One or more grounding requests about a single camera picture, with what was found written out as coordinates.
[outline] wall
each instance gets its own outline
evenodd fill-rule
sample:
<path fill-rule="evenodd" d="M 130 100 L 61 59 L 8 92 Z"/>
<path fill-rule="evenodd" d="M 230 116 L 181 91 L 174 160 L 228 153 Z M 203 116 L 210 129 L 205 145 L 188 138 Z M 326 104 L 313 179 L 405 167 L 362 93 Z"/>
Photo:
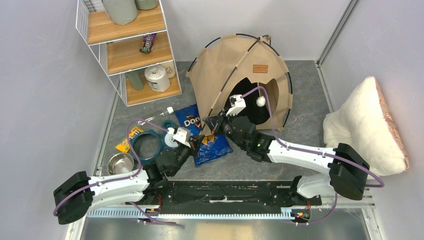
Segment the wall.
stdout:
<path fill-rule="evenodd" d="M 162 0 L 177 61 L 192 61 L 213 39 L 270 34 L 286 60 L 316 60 L 349 0 Z"/>
<path fill-rule="evenodd" d="M 408 156 L 408 172 L 384 177 L 373 189 L 386 239 L 424 234 L 424 1 L 360 1 L 323 65 L 338 109 L 367 76 L 377 77 Z"/>
<path fill-rule="evenodd" d="M 114 90 L 75 29 L 77 1 L 0 8 L 0 233 L 61 240 L 53 190 L 90 171 Z"/>

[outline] brown leather label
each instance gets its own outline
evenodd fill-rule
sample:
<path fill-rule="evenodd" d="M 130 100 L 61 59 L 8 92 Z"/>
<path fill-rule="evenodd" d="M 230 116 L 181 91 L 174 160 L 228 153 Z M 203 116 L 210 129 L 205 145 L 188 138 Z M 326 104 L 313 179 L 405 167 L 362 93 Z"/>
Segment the brown leather label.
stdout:
<path fill-rule="evenodd" d="M 253 72 L 256 74 L 266 74 L 268 73 L 268 65 L 254 64 Z"/>

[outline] metal bowl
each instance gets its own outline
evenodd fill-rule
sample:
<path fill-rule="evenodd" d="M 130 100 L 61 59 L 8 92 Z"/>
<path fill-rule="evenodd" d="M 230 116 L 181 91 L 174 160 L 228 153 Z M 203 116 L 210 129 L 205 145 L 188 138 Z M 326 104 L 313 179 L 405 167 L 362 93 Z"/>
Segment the metal bowl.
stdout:
<path fill-rule="evenodd" d="M 107 171 L 110 175 L 126 174 L 133 170 L 134 159 L 128 153 L 118 153 L 109 160 Z"/>

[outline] beige tent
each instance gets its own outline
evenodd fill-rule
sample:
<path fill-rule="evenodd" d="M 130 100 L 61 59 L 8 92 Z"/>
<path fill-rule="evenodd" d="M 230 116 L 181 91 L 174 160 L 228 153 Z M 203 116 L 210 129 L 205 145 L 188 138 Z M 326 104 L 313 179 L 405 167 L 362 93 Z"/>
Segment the beige tent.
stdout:
<path fill-rule="evenodd" d="M 229 96 L 244 94 L 260 85 L 268 93 L 275 128 L 283 130 L 293 102 L 292 91 L 289 91 L 292 83 L 285 74 L 290 79 L 286 63 L 270 43 L 269 35 L 255 37 L 237 33 L 219 37 L 200 51 L 186 73 L 193 85 L 200 119 L 218 114 L 229 105 Z M 247 108 L 239 115 L 247 116 L 258 130 L 270 129 L 267 107 L 256 104 L 259 95 L 263 92 L 246 97 Z M 211 134 L 208 126 L 202 134 Z"/>

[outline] blue doritos bag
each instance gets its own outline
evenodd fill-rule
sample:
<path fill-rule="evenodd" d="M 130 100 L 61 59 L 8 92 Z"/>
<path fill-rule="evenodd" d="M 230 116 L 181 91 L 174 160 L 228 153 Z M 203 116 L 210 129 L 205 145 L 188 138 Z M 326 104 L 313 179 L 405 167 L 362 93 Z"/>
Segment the blue doritos bag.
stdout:
<path fill-rule="evenodd" d="M 198 135 L 202 131 L 197 104 L 176 110 L 175 115 L 181 126 L 190 130 L 192 136 Z M 205 136 L 197 153 L 198 157 L 194 158 L 194 163 L 196 167 L 199 167 L 232 152 L 233 149 L 224 135 Z"/>

